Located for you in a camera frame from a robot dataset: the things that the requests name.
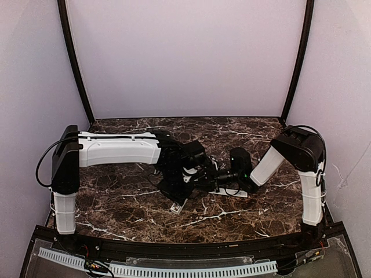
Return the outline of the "white remote control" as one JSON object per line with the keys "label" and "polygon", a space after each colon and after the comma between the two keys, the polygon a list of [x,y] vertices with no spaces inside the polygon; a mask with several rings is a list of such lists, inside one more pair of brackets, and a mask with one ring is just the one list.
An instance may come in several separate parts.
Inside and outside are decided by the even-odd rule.
{"label": "white remote control", "polygon": [[185,199],[183,204],[178,204],[174,202],[172,206],[170,207],[170,212],[179,215],[182,212],[187,200],[188,199]]}

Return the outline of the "white battery cover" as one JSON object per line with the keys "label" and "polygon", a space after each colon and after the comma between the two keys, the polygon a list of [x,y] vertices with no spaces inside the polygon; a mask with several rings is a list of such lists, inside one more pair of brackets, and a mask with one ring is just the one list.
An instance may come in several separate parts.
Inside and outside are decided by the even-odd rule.
{"label": "white battery cover", "polygon": [[229,197],[248,197],[248,193],[240,189],[220,188],[218,191],[211,191],[210,193],[214,195],[223,195]]}

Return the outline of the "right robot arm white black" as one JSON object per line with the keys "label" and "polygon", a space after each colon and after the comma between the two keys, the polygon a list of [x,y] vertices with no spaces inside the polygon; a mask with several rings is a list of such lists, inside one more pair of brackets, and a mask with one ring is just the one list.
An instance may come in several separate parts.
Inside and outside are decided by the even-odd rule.
{"label": "right robot arm white black", "polygon": [[309,248],[318,242],[325,229],[325,170],[326,142],[313,127],[288,126],[275,138],[257,165],[251,163],[243,148],[230,152],[230,169],[220,169],[213,159],[204,164],[201,174],[209,191],[234,182],[247,193],[256,193],[284,164],[296,170],[301,185],[302,218],[301,239],[291,247]]}

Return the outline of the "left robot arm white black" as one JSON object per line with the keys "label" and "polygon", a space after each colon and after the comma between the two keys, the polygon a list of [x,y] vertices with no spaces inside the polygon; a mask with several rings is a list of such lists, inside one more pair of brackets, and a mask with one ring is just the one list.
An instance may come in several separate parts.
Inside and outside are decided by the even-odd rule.
{"label": "left robot arm white black", "polygon": [[51,189],[57,233],[75,233],[76,195],[81,168],[101,164],[144,163],[162,174],[160,192],[181,209],[194,190],[191,177],[202,167],[205,149],[199,141],[182,144],[165,131],[141,134],[97,134],[68,126],[52,151]]}

